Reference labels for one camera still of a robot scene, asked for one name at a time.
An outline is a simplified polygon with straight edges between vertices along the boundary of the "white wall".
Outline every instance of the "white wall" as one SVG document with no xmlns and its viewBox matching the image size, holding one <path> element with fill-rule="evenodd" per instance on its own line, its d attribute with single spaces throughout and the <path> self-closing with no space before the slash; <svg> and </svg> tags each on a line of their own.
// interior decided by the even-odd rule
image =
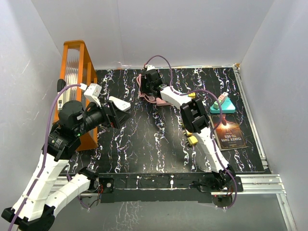
<svg viewBox="0 0 308 231">
<path fill-rule="evenodd" d="M 95 69 L 242 61 L 273 0 L 32 0 L 60 52 L 86 42 Z M 166 66 L 162 60 L 154 62 Z"/>
<path fill-rule="evenodd" d="M 13 206 L 39 160 L 61 55 L 30 0 L 0 0 L 0 208 Z M 8 222 L 0 218 L 0 230 Z"/>
<path fill-rule="evenodd" d="M 308 1 L 276 0 L 241 76 L 270 167 L 279 173 L 299 231 L 308 227 Z"/>
</svg>

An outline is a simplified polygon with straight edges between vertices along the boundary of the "teal toy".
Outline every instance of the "teal toy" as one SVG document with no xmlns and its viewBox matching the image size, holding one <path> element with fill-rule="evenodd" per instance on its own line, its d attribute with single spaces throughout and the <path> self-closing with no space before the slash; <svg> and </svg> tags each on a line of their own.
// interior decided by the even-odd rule
<svg viewBox="0 0 308 231">
<path fill-rule="evenodd" d="M 235 112 L 235 106 L 231 102 L 231 100 L 226 98 L 225 102 L 221 105 L 222 113 L 224 114 L 232 114 Z M 214 108 L 214 104 L 210 108 L 210 113 L 219 114 L 219 109 Z"/>
</svg>

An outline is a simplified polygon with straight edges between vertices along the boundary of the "book cover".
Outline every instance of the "book cover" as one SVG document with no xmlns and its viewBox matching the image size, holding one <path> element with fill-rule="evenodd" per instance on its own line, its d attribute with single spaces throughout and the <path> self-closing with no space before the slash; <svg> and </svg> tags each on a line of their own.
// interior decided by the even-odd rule
<svg viewBox="0 0 308 231">
<path fill-rule="evenodd" d="M 219 122 L 219 115 L 211 115 L 210 119 L 214 127 Z M 243 133 L 233 114 L 222 114 L 222 121 L 214 134 L 221 151 L 246 147 Z"/>
</svg>

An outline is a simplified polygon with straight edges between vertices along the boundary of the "yellow plug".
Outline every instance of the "yellow plug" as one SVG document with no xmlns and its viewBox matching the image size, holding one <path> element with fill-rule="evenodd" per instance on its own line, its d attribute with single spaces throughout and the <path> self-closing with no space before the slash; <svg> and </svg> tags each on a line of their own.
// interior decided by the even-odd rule
<svg viewBox="0 0 308 231">
<path fill-rule="evenodd" d="M 191 135 L 193 135 L 193 134 L 192 134 L 191 132 L 189 132 L 187 129 L 185 129 L 184 134 L 185 134 L 186 136 L 191 136 Z"/>
<path fill-rule="evenodd" d="M 187 138 L 187 141 L 189 146 L 194 146 L 196 143 L 198 143 L 197 138 L 194 136 L 190 136 L 189 138 Z"/>
<path fill-rule="evenodd" d="M 185 128 L 183 122 L 180 122 L 180 126 L 181 126 L 182 128 Z"/>
<path fill-rule="evenodd" d="M 189 97 L 191 97 L 192 99 L 196 98 L 196 93 L 190 93 L 188 94 Z"/>
</svg>

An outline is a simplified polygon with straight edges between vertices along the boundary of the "robotic arm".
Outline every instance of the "robotic arm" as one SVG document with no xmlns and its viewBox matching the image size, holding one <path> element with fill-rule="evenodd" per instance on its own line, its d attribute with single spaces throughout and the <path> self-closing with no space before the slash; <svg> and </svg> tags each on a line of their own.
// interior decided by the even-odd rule
<svg viewBox="0 0 308 231">
<path fill-rule="evenodd" d="M 4 209 L 1 215 L 8 222 L 12 222 L 17 215 L 14 224 L 19 226 L 19 230 L 49 230 L 57 214 L 70 201 L 83 191 L 94 188 L 98 175 L 85 167 L 65 186 L 49 195 L 62 169 L 80 146 L 80 136 L 98 125 L 121 128 L 130 117 L 129 113 L 119 110 L 112 101 L 102 107 L 97 99 L 101 88 L 91 84 L 84 92 L 90 101 L 85 110 L 81 102 L 68 101 L 59 111 L 59 121 L 52 126 L 48 137 L 47 155 L 40 155 L 38 166 L 22 196 L 13 207 Z M 40 175 L 44 158 L 46 162 Z"/>
<path fill-rule="evenodd" d="M 151 65 L 141 76 L 141 93 L 159 97 L 180 109 L 185 128 L 198 137 L 198 141 L 211 164 L 212 173 L 215 177 L 215 187 L 222 190 L 232 180 L 231 173 L 235 177 L 235 172 L 229 162 L 221 154 L 219 148 L 211 137 L 209 118 L 199 98 L 191 99 L 174 90 L 162 82 L 158 71 Z"/>
</svg>

